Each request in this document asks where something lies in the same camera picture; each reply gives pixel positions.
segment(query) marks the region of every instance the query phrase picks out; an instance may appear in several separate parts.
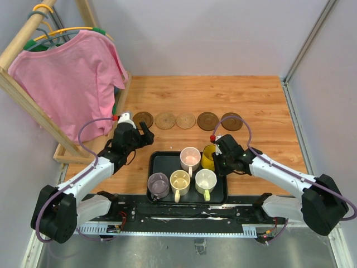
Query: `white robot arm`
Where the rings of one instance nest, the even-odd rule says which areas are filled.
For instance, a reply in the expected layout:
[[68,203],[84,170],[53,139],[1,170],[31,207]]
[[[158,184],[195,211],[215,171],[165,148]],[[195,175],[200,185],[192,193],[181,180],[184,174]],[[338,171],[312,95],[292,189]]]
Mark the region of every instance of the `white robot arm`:
[[305,222],[313,231],[327,236],[348,212],[346,202],[320,189],[316,184],[341,194],[334,180],[319,178],[290,169],[259,150],[243,150],[231,135],[217,137],[213,153],[215,170],[220,175],[241,172],[266,179],[291,193],[279,197],[265,193],[256,202],[259,217],[283,217]]
[[123,113],[113,139],[98,154],[98,159],[58,187],[47,185],[40,191],[31,227],[58,243],[64,243],[77,226],[98,216],[117,215],[117,202],[113,201],[115,197],[112,194],[100,192],[91,199],[82,200],[100,182],[125,165],[131,152],[153,144],[154,134],[144,122],[140,125],[142,135],[130,119],[130,113]]

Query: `yellow hanger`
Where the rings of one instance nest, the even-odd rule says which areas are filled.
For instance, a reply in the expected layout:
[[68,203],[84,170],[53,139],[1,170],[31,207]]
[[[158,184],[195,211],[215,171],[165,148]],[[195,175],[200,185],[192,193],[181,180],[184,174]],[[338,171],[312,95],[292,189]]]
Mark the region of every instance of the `yellow hanger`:
[[44,25],[46,25],[46,26],[50,29],[50,32],[53,32],[52,27],[51,27],[51,25],[50,25],[48,22],[42,21],[41,23],[44,24]]
[[[49,35],[55,35],[55,34],[58,34],[58,33],[62,33],[64,31],[69,31],[69,30],[92,30],[93,27],[85,27],[85,26],[81,26],[81,27],[69,27],[69,28],[63,28],[63,29],[60,29],[60,30],[57,30],[57,31],[53,31],[53,32],[49,32]],[[109,34],[105,34],[106,36],[108,36],[112,41],[114,41],[114,39],[109,35]],[[34,39],[34,41],[38,41],[42,38],[45,38],[46,35],[41,35],[37,38]]]
[[37,5],[34,6],[34,8],[33,8],[32,11],[37,10],[39,7],[45,7],[45,8],[47,8],[51,13],[54,12],[54,10],[53,10],[52,8],[50,8],[48,5],[46,5],[46,4],[37,4]]

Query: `cork coaster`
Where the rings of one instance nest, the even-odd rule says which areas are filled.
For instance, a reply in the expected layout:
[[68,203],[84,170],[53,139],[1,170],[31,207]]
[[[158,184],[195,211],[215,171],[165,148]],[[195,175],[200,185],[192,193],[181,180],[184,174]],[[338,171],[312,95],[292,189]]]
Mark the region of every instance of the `cork coaster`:
[[191,113],[182,113],[176,118],[176,124],[186,130],[193,127],[196,123],[196,118]]
[[142,130],[141,126],[140,126],[140,122],[145,122],[147,128],[150,128],[152,126],[152,124],[154,123],[154,118],[148,112],[138,112],[136,115],[134,115],[133,121],[134,121],[136,127],[139,130]]
[[[240,117],[241,116],[239,114],[236,113],[226,113],[222,116],[222,119],[227,117],[227,116],[237,116]],[[234,118],[230,118],[227,119],[226,121],[222,122],[222,126],[229,131],[237,131],[240,130],[242,128],[243,122],[241,120],[238,119],[234,119]]]
[[175,123],[176,117],[172,113],[163,112],[155,117],[155,125],[162,130],[170,129]]
[[218,117],[214,113],[210,112],[204,112],[197,118],[197,125],[206,131],[214,130],[218,122]]

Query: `wooden floor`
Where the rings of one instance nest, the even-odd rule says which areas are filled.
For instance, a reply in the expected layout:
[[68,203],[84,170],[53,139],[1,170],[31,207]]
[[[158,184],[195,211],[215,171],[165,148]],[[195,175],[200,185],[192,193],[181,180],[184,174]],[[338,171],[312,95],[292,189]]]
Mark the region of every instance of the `wooden floor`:
[[[126,110],[136,114],[171,111],[178,116],[190,112],[198,117],[202,112],[213,112],[219,118],[235,112],[244,118],[253,131],[252,146],[262,150],[276,161],[298,171],[306,172],[284,93],[277,76],[134,76],[126,101]],[[202,151],[210,142],[212,132],[194,125],[189,130],[178,126],[160,130],[151,146],[137,150],[135,160],[121,168],[111,178],[99,184],[93,192],[146,192],[148,165],[155,151],[180,151],[193,146]],[[248,131],[245,127],[228,132],[220,127],[217,133],[230,133],[246,147]],[[66,178],[70,179],[85,166],[70,164]],[[264,192],[287,194],[283,189],[260,178],[248,175],[228,176],[229,194],[256,194]]]

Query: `wooden coaster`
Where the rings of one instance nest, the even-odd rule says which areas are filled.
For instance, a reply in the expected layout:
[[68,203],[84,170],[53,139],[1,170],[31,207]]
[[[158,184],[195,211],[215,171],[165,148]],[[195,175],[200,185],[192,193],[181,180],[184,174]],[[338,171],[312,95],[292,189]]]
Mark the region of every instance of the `wooden coaster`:
[[186,130],[193,127],[196,123],[196,118],[191,113],[182,113],[176,118],[176,124]]
[[162,130],[170,129],[175,123],[176,117],[172,113],[163,112],[155,117],[155,125]]
[[[227,117],[227,116],[237,116],[239,118],[241,118],[241,116],[239,114],[236,113],[226,113],[222,116],[222,119]],[[243,122],[241,120],[238,119],[234,119],[234,118],[230,118],[227,119],[226,121],[222,122],[222,126],[229,131],[237,131],[240,130],[242,128]]]
[[154,123],[154,118],[148,112],[139,112],[133,117],[133,121],[139,130],[141,129],[140,122],[145,122],[147,128],[150,128]]
[[214,113],[204,112],[197,118],[197,125],[203,130],[211,131],[217,126],[218,117]]

